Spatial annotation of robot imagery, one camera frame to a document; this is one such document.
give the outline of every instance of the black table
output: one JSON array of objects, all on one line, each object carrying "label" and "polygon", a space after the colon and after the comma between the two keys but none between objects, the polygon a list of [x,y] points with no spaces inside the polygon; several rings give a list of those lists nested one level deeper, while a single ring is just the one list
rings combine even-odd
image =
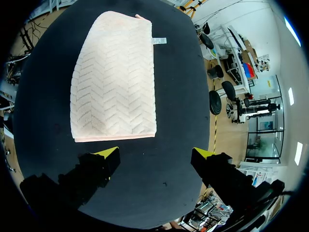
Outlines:
[{"label": "black table", "polygon": [[[152,21],[157,133],[155,138],[75,143],[70,131],[70,85],[88,31],[105,11]],[[188,16],[160,1],[79,0],[48,28],[28,58],[14,110],[14,136],[24,177],[57,182],[78,155],[120,147],[121,164],[106,188],[80,211],[127,227],[152,228],[193,210],[201,179],[192,147],[208,148],[209,99],[195,28]]]}]

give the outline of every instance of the white shelf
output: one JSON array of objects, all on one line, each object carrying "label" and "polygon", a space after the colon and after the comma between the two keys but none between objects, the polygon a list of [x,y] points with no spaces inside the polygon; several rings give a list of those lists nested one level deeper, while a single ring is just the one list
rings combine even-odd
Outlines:
[{"label": "white shelf", "polygon": [[44,0],[41,2],[40,6],[38,6],[30,15],[29,19],[34,19],[39,17],[45,13],[53,12],[53,8],[56,7],[56,0]]},{"label": "white shelf", "polygon": [[61,7],[71,6],[77,0],[56,0],[56,1],[57,1],[56,8],[57,8],[57,10],[59,10],[59,8],[61,8]]}]

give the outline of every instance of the chevron pattern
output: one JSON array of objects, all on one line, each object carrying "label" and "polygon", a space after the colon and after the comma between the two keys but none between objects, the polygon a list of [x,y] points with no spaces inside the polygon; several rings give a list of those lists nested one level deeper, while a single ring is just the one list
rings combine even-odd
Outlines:
[{"label": "chevron pattern", "polygon": [[95,20],[71,81],[76,142],[155,136],[153,59],[150,21],[116,12]]}]

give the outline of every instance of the ceiling light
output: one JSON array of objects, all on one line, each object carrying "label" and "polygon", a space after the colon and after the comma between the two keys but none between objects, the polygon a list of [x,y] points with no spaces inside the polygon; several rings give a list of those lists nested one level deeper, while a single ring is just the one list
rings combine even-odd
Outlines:
[{"label": "ceiling light", "polygon": [[290,24],[289,21],[286,19],[286,17],[284,17],[284,20],[285,20],[285,25],[286,25],[286,27],[287,27],[288,30],[292,33],[292,35],[293,35],[294,38],[296,39],[298,45],[301,46],[300,41],[299,41],[299,38],[297,37],[297,35],[296,35],[294,29],[292,28],[291,24]]},{"label": "ceiling light", "polygon": [[292,92],[292,88],[289,88],[289,98],[290,98],[290,105],[294,104],[294,97],[293,97],[293,92]]},{"label": "ceiling light", "polygon": [[294,159],[297,166],[299,165],[302,150],[303,150],[303,144],[301,144],[300,142],[297,142],[296,154],[295,154],[295,159]]}]

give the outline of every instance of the towel label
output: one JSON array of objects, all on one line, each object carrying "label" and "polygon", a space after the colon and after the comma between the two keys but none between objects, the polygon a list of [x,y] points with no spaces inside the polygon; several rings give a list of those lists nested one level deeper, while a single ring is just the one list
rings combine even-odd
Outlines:
[{"label": "towel label", "polygon": [[153,38],[153,44],[166,44],[166,38]]}]

